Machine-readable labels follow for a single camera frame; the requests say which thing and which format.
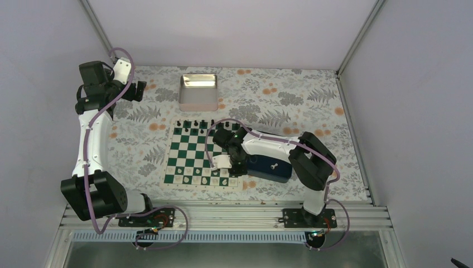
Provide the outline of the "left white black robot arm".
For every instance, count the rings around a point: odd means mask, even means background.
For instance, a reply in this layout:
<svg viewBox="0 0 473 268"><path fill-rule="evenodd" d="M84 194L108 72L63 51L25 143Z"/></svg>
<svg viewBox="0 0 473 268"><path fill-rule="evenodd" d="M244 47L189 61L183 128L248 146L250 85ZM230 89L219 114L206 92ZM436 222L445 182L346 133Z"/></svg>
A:
<svg viewBox="0 0 473 268"><path fill-rule="evenodd" d="M141 226L150 225L155 210L144 193L127 191L109 169L108 141L112 130L115 106L100 113L117 96L139 102L143 98L145 81L133 83L129 76L132 65L120 58L113 67L102 61L79 66L83 84L76 93L75 111L80 122L80 145L76 165L70 179L61 182L60 190L82 221L130 213Z"/></svg>

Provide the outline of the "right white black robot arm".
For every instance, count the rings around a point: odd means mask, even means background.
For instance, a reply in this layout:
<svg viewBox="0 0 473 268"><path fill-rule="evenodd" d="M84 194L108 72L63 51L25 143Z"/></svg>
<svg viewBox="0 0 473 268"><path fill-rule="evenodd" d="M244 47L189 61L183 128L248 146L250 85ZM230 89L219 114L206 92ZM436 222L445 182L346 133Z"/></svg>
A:
<svg viewBox="0 0 473 268"><path fill-rule="evenodd" d="M302 205L304 224L316 227L323 221L328 179L339 172L336 157L315 135L304 132L299 137L283 137L241 126L235 132L217 130L213 143L227 151L225 155L208 157L213 170L228 169L232 175L245 175L248 159L253 155L290 164L306 187Z"/></svg>

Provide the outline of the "dark blue plastic tray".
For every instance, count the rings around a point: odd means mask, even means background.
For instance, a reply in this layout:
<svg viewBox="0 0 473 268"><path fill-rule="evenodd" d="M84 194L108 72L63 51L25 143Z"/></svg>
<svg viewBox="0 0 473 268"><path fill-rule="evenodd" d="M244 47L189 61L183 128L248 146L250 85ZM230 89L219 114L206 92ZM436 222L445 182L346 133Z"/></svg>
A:
<svg viewBox="0 0 473 268"><path fill-rule="evenodd" d="M271 165L278 164L273 170ZM250 155L247 159L248 175L257 178L287 183L292 176L292 165L288 162L263 155Z"/></svg>

